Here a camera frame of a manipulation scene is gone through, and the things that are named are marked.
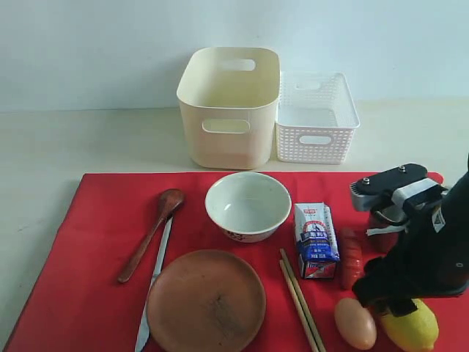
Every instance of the white plastic basket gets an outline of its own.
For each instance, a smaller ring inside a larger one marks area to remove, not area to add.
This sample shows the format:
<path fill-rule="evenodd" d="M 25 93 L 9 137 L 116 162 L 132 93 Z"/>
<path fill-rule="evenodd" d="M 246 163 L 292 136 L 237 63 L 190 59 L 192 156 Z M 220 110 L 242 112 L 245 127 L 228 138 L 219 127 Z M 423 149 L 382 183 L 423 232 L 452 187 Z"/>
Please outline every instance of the white plastic basket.
<path fill-rule="evenodd" d="M 201 166 L 253 169 L 269 160 L 280 62 L 263 48 L 204 48 L 188 63 L 177 97 L 189 154 Z"/>
<path fill-rule="evenodd" d="M 277 116 L 279 160 L 341 164 L 359 125 L 343 74 L 282 72 Z"/>

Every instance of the red tablecloth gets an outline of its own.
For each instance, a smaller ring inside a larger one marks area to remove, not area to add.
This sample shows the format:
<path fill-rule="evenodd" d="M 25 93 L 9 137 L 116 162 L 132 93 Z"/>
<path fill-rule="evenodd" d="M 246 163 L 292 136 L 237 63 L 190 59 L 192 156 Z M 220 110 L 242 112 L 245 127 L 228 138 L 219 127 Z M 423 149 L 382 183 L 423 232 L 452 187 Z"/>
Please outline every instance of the red tablecloth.
<path fill-rule="evenodd" d="M 247 260 L 267 294 L 265 321 L 247 351 L 308 351 L 308 343 L 278 266 L 284 247 L 296 264 L 293 214 L 266 241 L 244 244 L 223 235 L 210 221 L 204 197 L 225 173 L 84 175 L 39 279 L 7 345 L 7 351 L 133 351 L 161 230 L 131 280 L 116 277 L 155 220 L 156 196 L 166 188 L 187 195 L 174 217 L 165 264 L 196 249 L 223 249 Z M 325 202 L 336 230 L 363 230 L 367 213 L 353 210 L 349 184 L 361 173 L 270 173 L 293 202 Z M 376 254 L 363 239 L 366 259 Z M 336 330 L 333 308 L 350 291 L 339 281 L 301 280 L 300 286 L 328 351 L 354 351 Z M 466 351 L 469 296 L 427 299 L 437 315 L 436 351 Z M 146 351 L 159 351 L 150 339 Z M 398 351 L 383 331 L 373 351 Z"/>

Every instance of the chopsticks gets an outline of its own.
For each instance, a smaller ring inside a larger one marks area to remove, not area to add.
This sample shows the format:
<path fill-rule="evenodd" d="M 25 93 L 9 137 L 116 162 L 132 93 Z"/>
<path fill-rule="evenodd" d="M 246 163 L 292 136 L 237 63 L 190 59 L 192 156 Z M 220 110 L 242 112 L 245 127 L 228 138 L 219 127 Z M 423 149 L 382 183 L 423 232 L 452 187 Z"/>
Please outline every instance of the chopsticks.
<path fill-rule="evenodd" d="M 314 319 L 309 312 L 308 304 L 305 301 L 303 292 L 300 289 L 298 280 L 293 272 L 290 261 L 288 260 L 287 253 L 282 248 L 280 249 L 282 259 L 280 260 L 280 268 L 284 273 L 285 281 L 287 282 L 290 294 L 292 295 L 293 302 L 295 303 L 298 316 L 308 338 L 309 345 L 313 352 L 326 352 L 324 344 L 322 343 L 320 333 L 317 331 Z"/>

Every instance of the sausage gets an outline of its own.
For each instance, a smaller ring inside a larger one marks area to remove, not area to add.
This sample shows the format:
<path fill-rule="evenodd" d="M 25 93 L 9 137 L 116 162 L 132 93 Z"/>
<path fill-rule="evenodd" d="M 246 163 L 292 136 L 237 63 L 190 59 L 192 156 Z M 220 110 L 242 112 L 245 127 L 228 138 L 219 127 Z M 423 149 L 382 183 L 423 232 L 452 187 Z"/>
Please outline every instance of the sausage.
<path fill-rule="evenodd" d="M 341 286 L 344 290 L 350 290 L 363 275 L 363 256 L 360 241 L 349 228 L 339 233 L 339 253 L 342 263 Z"/>

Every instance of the wooden spoon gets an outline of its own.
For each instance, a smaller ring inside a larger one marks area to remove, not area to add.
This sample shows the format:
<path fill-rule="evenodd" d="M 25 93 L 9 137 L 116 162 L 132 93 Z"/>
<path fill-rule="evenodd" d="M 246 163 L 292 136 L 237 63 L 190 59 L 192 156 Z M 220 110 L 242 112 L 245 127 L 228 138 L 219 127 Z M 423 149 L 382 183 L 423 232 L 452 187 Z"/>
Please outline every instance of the wooden spoon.
<path fill-rule="evenodd" d="M 152 229 L 147 233 L 144 240 L 140 243 L 140 246 L 129 259 L 127 265 L 121 271 L 119 277 L 117 278 L 118 282 L 124 283 L 129 280 L 137 265 L 140 263 L 141 258 L 147 250 L 147 247 L 160 224 L 168 217 L 170 217 L 170 215 L 173 214 L 173 212 L 178 209 L 178 207 L 181 206 L 183 202 L 184 194 L 179 189 L 167 189 L 160 195 L 158 200 L 158 218 Z"/>

